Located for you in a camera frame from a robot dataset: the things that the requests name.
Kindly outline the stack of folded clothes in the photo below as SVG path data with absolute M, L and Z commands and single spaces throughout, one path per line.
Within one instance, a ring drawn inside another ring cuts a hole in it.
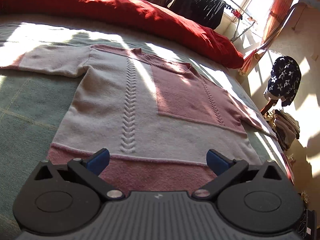
M 264 114 L 264 118 L 277 136 L 280 147 L 287 151 L 294 140 L 300 137 L 300 126 L 289 113 L 274 109 Z

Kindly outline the black hanging jacket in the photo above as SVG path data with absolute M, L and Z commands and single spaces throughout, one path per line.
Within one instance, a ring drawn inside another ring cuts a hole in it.
M 191 19 L 215 30 L 221 23 L 225 6 L 224 0 L 195 0 L 191 4 Z

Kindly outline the navy star-pattern garment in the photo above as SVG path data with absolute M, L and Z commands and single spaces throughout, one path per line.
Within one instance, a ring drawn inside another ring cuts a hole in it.
M 281 106 L 291 105 L 298 92 L 302 74 L 298 63 L 290 56 L 275 60 L 264 96 L 267 100 L 281 100 Z

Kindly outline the pink and white sweater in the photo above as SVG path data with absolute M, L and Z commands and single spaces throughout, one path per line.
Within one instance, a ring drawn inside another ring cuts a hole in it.
M 273 135 L 257 111 L 191 64 L 140 49 L 39 46 L 1 53 L 1 67 L 81 77 L 48 158 L 64 164 L 106 148 L 102 177 L 122 191 L 193 191 L 211 180 L 210 149 L 261 163 L 244 124 Z

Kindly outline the orange right curtain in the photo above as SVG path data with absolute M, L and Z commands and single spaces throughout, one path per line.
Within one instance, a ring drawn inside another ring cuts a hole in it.
M 244 64 L 239 69 L 241 76 L 247 76 L 251 72 L 280 34 L 286 19 L 290 15 L 292 2 L 293 0 L 273 0 L 260 46 L 244 58 Z

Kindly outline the red duvet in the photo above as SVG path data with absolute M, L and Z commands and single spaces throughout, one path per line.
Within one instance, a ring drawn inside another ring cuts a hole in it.
M 227 37 L 142 0 L 1 0 L 1 13 L 100 21 L 174 41 L 226 68 L 239 69 L 244 64 L 243 55 Z

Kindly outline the wooden chair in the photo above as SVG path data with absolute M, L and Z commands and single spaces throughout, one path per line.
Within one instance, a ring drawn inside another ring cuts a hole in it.
M 275 100 L 275 99 L 270 99 L 269 102 L 266 104 L 266 106 L 260 111 L 260 113 L 262 115 L 265 115 L 270 109 L 272 106 L 276 105 L 278 102 L 278 99 Z

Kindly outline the green plaid bed blanket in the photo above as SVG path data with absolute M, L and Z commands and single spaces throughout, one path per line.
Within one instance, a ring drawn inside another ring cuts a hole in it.
M 191 62 L 202 75 L 256 109 L 230 70 L 175 42 L 90 20 L 46 15 L 1 17 L 1 52 L 40 45 L 82 47 L 96 43 L 142 48 L 165 59 Z M 12 214 L 14 199 L 36 164 L 49 156 L 49 145 L 80 81 L 1 71 L 1 239 L 14 239 L 20 233 Z

